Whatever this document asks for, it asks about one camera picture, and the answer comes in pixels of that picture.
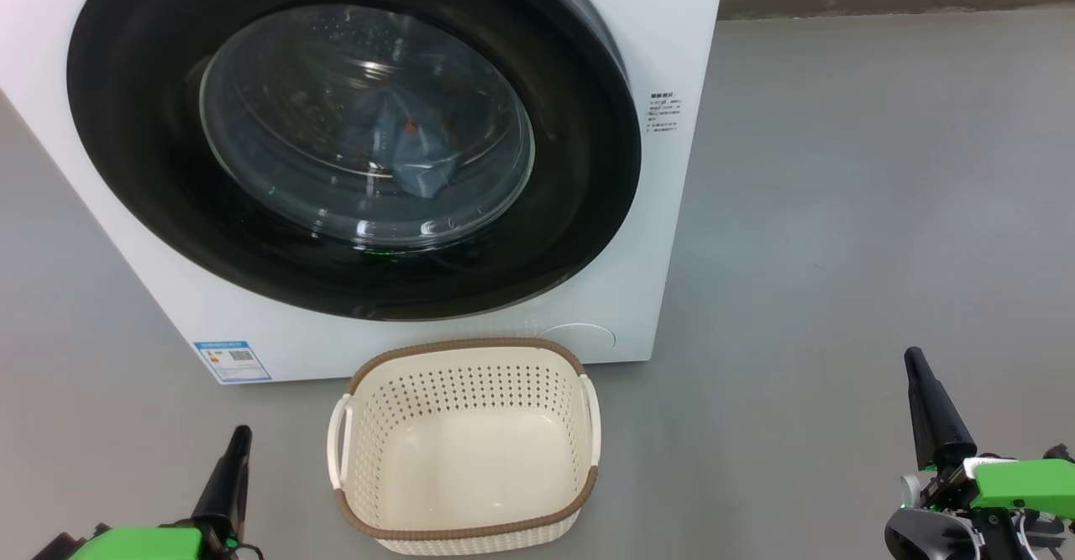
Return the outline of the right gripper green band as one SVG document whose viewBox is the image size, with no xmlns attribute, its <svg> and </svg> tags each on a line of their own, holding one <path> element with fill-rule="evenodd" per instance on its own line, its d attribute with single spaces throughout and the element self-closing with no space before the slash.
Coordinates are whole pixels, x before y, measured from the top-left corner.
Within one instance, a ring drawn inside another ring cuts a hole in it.
<svg viewBox="0 0 1075 560">
<path fill-rule="evenodd" d="M 978 456 L 951 396 L 919 347 L 907 348 L 918 472 L 884 526 L 894 559 L 1071 559 L 1074 464 L 1067 446 L 1041 459 Z"/>
</svg>

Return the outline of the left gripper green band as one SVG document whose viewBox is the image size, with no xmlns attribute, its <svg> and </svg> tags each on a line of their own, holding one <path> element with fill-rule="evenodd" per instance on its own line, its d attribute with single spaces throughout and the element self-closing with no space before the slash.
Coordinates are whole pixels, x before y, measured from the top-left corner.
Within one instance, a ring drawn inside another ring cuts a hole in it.
<svg viewBox="0 0 1075 560">
<path fill-rule="evenodd" d="M 192 521 L 155 528 L 110 528 L 100 523 L 91 537 L 62 532 L 34 559 L 261 559 L 264 552 L 241 542 L 249 487 L 253 433 L 235 427 L 226 453 L 194 507 Z"/>
</svg>

